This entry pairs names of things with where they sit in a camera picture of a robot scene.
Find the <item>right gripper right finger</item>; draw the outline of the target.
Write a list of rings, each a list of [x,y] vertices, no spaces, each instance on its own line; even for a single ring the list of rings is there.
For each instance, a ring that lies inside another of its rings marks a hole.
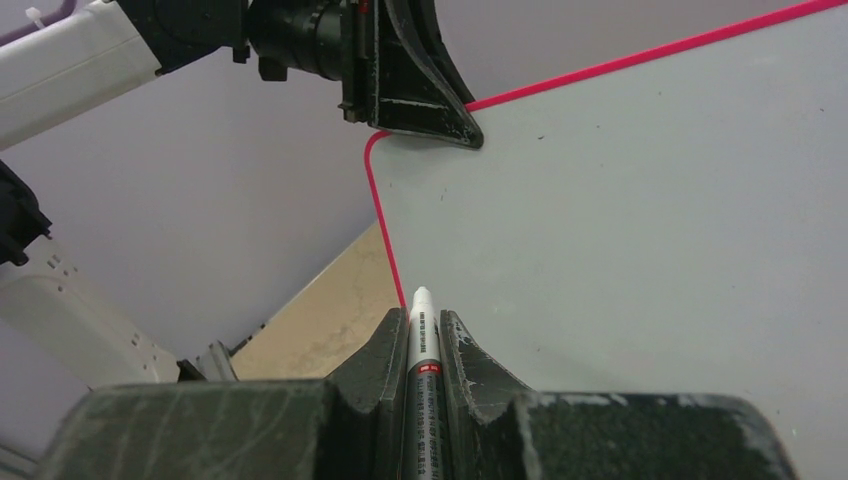
[[[457,313],[439,328],[458,479],[794,479],[771,423],[714,394],[543,392],[486,352]]]

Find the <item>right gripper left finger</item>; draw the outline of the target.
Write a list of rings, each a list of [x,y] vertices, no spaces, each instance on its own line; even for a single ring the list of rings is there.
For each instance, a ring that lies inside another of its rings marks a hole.
[[[407,312],[317,379],[106,387],[66,416],[40,479],[394,479]]]

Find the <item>red framed whiteboard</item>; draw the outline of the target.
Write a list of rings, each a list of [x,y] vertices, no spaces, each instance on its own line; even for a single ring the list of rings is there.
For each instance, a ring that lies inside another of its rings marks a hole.
[[[847,475],[847,5],[807,1],[377,134],[400,297],[539,390],[719,393]]]

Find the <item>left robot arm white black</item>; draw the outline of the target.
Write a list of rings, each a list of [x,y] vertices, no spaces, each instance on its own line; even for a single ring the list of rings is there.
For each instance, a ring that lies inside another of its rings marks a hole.
[[[467,148],[484,134],[431,1],[64,2],[1,44],[1,145],[15,146],[228,48],[265,81],[300,70],[342,85],[351,123]],[[1,170],[1,317],[87,387],[231,380],[228,350],[178,359],[96,294],[33,191]]]

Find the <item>white whiteboard marker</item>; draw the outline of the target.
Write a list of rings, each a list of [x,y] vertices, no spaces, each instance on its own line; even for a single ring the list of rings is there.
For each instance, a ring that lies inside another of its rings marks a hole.
[[[450,479],[448,428],[437,311],[421,286],[408,317],[402,479]]]

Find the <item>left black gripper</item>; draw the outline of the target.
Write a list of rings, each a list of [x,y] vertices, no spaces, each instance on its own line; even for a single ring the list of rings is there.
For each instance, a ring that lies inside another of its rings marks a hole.
[[[433,1],[340,1],[344,119],[479,149],[474,96],[443,41]]]

